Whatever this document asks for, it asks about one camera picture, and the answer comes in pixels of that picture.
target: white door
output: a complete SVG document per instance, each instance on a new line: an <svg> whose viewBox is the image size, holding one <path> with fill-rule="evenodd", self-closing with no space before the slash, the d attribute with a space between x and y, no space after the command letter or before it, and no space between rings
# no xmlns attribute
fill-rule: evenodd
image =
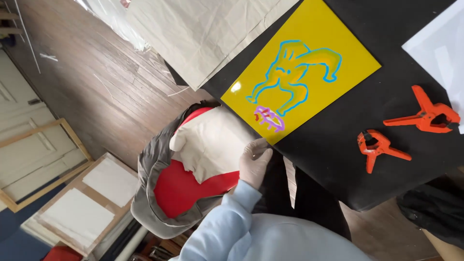
<svg viewBox="0 0 464 261"><path fill-rule="evenodd" d="M55 121L0 50L0 141ZM85 159L61 126L0 148L0 189L18 201ZM6 206L0 202L0 211Z"/></svg>

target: yellow panel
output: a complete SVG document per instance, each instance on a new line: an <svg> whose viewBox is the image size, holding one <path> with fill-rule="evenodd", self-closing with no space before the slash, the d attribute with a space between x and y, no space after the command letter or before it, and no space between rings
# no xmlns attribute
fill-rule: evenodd
<svg viewBox="0 0 464 261"><path fill-rule="evenodd" d="M322 0L305 0L221 99L273 145L379 68Z"/></svg>

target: white glove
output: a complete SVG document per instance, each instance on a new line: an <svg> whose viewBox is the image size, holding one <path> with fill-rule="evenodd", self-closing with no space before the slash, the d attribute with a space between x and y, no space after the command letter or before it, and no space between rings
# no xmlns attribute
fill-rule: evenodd
<svg viewBox="0 0 464 261"><path fill-rule="evenodd" d="M268 149L267 145L265 138L250 142L245 147L238 162L240 179L255 189L259 189L261 186L266 166L272 157L272 149Z"/></svg>

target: wall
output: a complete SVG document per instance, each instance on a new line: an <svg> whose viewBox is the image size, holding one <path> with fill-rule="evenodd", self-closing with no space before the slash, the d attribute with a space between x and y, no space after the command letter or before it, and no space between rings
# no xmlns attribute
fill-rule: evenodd
<svg viewBox="0 0 464 261"><path fill-rule="evenodd" d="M13 213L9 209L0 212L1 261L39 261L50 251L48 245L22 231L20 225L52 199L64 186L64 184L61 184L17 213Z"/></svg>

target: abstract figure drawing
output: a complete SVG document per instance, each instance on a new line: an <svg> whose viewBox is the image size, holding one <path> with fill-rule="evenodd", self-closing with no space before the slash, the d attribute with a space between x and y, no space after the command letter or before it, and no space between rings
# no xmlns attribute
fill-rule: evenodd
<svg viewBox="0 0 464 261"><path fill-rule="evenodd" d="M287 112L308 99L308 86L300 82L312 65L325 66L322 79L327 83L337 80L335 75L342 63L342 56L328 48L310 50L300 40L286 40L280 44L276 60L266 72L266 80L257 84L246 99L254 104L262 91L279 87L291 93L291 98L277 109L277 114L284 117Z"/></svg>
<svg viewBox="0 0 464 261"><path fill-rule="evenodd" d="M259 124L263 124L265 122L269 124L267 127L268 130L270 130L272 127L276 128L275 132L285 130L284 121L269 108L258 105L255 110L255 117L256 121L262 118L262 121Z"/></svg>

